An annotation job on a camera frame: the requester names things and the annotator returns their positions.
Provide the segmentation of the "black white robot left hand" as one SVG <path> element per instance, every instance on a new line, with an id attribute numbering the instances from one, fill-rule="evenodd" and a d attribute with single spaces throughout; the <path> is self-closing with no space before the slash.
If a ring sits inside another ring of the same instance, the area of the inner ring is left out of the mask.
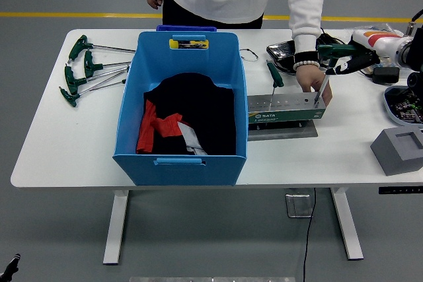
<path id="1" fill-rule="evenodd" d="M 13 275 L 19 270 L 18 264 L 20 261 L 20 254 L 15 254 L 6 269 L 1 273 L 1 282 L 10 282 L 13 279 Z"/>

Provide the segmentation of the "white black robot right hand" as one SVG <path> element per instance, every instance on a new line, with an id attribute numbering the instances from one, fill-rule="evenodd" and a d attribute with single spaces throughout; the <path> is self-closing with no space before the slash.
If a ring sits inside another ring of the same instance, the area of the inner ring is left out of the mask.
<path id="1" fill-rule="evenodd" d="M 388 58 L 394 65 L 411 68 L 411 36 L 372 29 L 355 29 L 347 44 L 327 44 L 318 47 L 321 61 L 328 60 L 327 75 L 345 75 L 380 63 Z"/>

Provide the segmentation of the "person's left hand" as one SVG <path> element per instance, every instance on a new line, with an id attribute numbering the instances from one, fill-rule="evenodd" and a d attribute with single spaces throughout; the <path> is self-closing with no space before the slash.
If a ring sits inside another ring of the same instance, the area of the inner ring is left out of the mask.
<path id="1" fill-rule="evenodd" d="M 319 91 L 323 84 L 325 74 L 315 65 L 302 65 L 296 69 L 296 79 L 303 92 L 311 92 L 311 89 Z M 326 106 L 332 100 L 330 84 L 327 83 L 322 98 Z"/>

